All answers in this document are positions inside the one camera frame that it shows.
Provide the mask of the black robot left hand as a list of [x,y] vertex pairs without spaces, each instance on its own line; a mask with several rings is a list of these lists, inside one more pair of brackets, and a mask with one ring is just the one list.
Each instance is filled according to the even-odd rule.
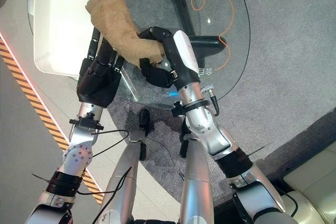
[[124,58],[105,38],[99,45],[99,39],[100,31],[94,28],[87,57],[81,64],[77,96],[80,102],[107,108],[116,96]]

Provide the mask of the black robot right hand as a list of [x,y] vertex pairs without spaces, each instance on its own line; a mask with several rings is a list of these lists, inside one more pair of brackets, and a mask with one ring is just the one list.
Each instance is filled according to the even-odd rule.
[[167,29],[154,26],[141,32],[139,37],[160,42],[171,66],[168,71],[153,67],[148,58],[140,59],[141,73],[148,83],[161,88],[175,86],[180,90],[190,83],[200,82],[198,63],[185,32],[178,30],[173,34]]

